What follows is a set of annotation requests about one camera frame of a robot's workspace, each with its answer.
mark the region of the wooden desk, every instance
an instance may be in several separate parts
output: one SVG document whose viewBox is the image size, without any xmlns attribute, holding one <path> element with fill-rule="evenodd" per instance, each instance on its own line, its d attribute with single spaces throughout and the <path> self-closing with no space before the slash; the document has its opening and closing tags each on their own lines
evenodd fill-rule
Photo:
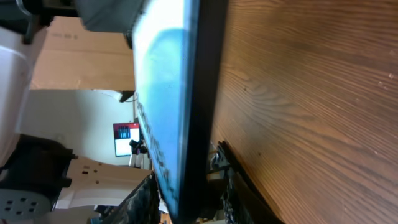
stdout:
<svg viewBox="0 0 398 224">
<path fill-rule="evenodd" d="M 231 0 L 212 138 L 286 223 L 398 223 L 398 1 Z"/>
</svg>

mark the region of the computer monitor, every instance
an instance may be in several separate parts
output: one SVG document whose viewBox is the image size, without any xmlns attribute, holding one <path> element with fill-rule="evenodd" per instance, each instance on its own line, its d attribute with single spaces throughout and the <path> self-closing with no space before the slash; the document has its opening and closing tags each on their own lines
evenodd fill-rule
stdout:
<svg viewBox="0 0 398 224">
<path fill-rule="evenodd" d="M 138 118 L 173 222 L 200 211 L 227 0 L 148 0 L 132 30 Z"/>
<path fill-rule="evenodd" d="M 140 140 L 139 123 L 113 124 L 114 152 L 116 157 L 130 156 L 130 141 Z"/>
</svg>

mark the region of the electronic device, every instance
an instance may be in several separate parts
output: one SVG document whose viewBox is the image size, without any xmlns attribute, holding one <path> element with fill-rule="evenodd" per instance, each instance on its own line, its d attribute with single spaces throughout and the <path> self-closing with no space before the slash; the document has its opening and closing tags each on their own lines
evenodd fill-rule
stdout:
<svg viewBox="0 0 398 224">
<path fill-rule="evenodd" d="M 227 0 L 148 0 L 132 29 L 139 122 L 173 220 L 194 220 L 206 164 Z"/>
<path fill-rule="evenodd" d="M 139 123 L 113 124 L 115 156 L 130 156 L 130 141 L 140 141 Z"/>
</svg>

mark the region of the cable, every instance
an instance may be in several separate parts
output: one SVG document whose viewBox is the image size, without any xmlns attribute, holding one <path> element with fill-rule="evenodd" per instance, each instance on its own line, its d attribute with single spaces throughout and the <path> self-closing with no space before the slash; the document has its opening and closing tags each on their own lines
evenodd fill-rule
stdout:
<svg viewBox="0 0 398 224">
<path fill-rule="evenodd" d="M 132 103 L 132 102 L 134 102 L 134 101 L 136 101 L 137 99 L 135 99 L 135 100 L 131 100 L 131 101 L 125 101 L 125 102 L 123 102 L 123 103 Z"/>
</svg>

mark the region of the white wall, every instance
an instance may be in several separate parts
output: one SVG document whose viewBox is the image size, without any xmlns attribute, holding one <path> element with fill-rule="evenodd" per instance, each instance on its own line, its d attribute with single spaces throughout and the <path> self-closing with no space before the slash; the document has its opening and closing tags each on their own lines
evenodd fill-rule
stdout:
<svg viewBox="0 0 398 224">
<path fill-rule="evenodd" d="M 62 143 L 78 156 L 114 165 L 113 124 L 133 120 L 132 103 L 91 90 L 31 90 L 20 131 Z"/>
</svg>

